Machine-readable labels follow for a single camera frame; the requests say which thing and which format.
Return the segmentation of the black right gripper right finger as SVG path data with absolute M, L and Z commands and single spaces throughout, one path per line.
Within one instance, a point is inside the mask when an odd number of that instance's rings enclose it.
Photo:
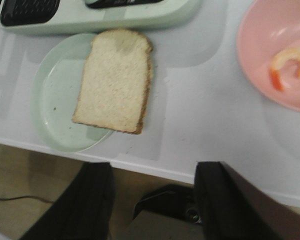
M 300 240 L 300 214 L 225 162 L 197 164 L 194 196 L 206 240 Z

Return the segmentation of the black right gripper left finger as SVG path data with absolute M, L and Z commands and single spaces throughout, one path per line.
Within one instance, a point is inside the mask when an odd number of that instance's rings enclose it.
M 62 195 L 21 239 L 106 240 L 112 210 L 110 163 L 85 163 Z

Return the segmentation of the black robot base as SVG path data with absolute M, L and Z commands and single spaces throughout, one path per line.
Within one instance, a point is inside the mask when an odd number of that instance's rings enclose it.
M 192 187 L 168 184 L 145 195 L 135 204 L 133 218 L 142 211 L 201 225 Z

